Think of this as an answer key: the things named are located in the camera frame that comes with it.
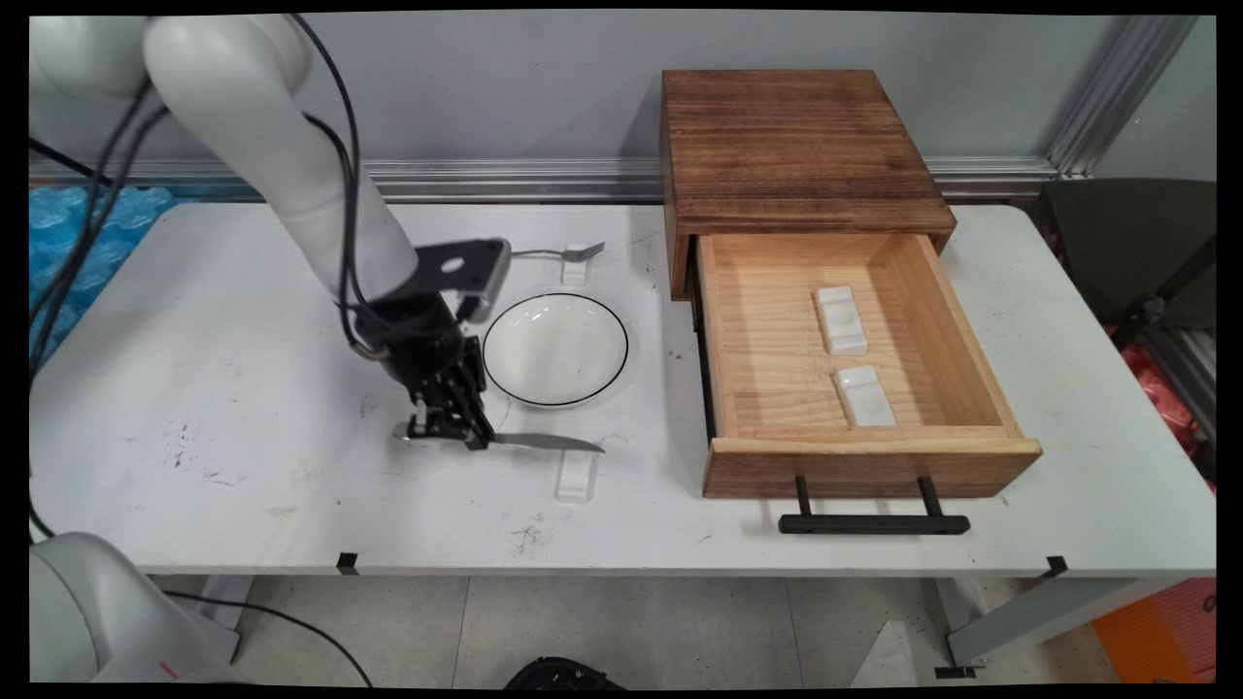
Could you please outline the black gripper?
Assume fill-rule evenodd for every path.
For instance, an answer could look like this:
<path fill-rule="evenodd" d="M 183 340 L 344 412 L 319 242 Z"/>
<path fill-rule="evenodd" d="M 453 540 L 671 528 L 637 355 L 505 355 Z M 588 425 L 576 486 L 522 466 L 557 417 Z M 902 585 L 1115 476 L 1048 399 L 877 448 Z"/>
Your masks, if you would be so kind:
<path fill-rule="evenodd" d="M 397 442 L 457 442 L 491 447 L 484 393 L 486 371 L 479 336 L 465 336 L 440 294 L 390 295 L 355 315 L 355 335 L 385 350 L 382 366 L 413 397 L 416 410 L 392 428 Z"/>

